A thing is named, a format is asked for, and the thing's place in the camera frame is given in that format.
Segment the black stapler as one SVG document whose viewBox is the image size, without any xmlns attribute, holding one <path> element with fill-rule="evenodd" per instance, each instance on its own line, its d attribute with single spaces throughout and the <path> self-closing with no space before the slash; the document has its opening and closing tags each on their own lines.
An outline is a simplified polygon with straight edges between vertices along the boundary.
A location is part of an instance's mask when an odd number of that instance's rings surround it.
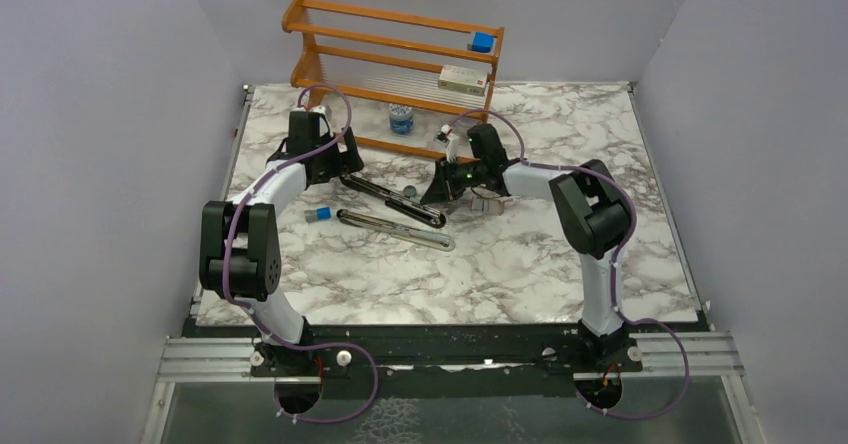
<svg viewBox="0 0 848 444">
<path fill-rule="evenodd" d="M 390 209 L 432 228 L 440 229 L 447 223 L 446 216 L 438 209 L 422 205 L 415 202 L 412 198 L 374 184 L 361 177 L 348 174 L 341 176 L 339 180 L 346 187 L 381 199 Z"/>
</svg>

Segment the silver chrome stapler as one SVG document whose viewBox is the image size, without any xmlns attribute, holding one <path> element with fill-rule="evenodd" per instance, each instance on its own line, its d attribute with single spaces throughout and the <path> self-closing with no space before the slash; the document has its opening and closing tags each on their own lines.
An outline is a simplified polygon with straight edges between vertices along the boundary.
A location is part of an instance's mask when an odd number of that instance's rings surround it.
<svg viewBox="0 0 848 444">
<path fill-rule="evenodd" d="M 444 252 L 450 252 L 455 249 L 455 241 L 453 238 L 443 233 L 418 229 L 394 221 L 352 212 L 347 209 L 338 210 L 336 212 L 336 217 L 343 224 L 382 232 L 396 239 L 431 249 Z"/>
</svg>

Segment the blue grey small cylinder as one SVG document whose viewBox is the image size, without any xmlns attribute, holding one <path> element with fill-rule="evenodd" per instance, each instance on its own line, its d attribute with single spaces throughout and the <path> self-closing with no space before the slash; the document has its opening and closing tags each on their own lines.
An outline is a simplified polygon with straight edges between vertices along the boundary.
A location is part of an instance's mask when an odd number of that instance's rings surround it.
<svg viewBox="0 0 848 444">
<path fill-rule="evenodd" d="M 329 207 L 321 207 L 316 209 L 308 209 L 304 212 L 304 219 L 307 223 L 329 220 L 333 217 L 333 212 Z"/>
</svg>

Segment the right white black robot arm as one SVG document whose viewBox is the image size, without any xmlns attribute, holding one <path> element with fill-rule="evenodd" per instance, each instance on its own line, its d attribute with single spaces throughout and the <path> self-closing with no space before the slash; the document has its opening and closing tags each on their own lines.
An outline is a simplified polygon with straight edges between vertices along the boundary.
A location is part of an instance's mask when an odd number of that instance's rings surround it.
<svg viewBox="0 0 848 444">
<path fill-rule="evenodd" d="M 474 158 L 461 162 L 452 127 L 445 125 L 438 132 L 445 155 L 435 163 L 422 203 L 455 201 L 465 190 L 476 188 L 552 202 L 565 239 L 580 260 L 583 308 L 577 357 L 589 370 L 604 369 L 630 344 L 618 300 L 618 267 L 636 224 L 631 199 L 600 160 L 560 168 L 511 159 L 490 124 L 470 128 L 467 137 Z"/>
</svg>

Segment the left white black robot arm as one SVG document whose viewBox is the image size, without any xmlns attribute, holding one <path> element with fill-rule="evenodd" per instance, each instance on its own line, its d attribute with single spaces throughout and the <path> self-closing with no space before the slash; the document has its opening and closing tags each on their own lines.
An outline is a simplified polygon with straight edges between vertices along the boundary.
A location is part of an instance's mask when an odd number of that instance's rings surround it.
<svg viewBox="0 0 848 444">
<path fill-rule="evenodd" d="M 283 264 L 277 219 L 310 187 L 363 167 L 354 135 L 336 136 L 324 105 L 289 114 L 289 132 L 263 173 L 228 201 L 209 201 L 201 212 L 198 279 L 206 291 L 245 311 L 276 360 L 298 375 L 313 365 L 306 318 L 280 289 Z"/>
</svg>

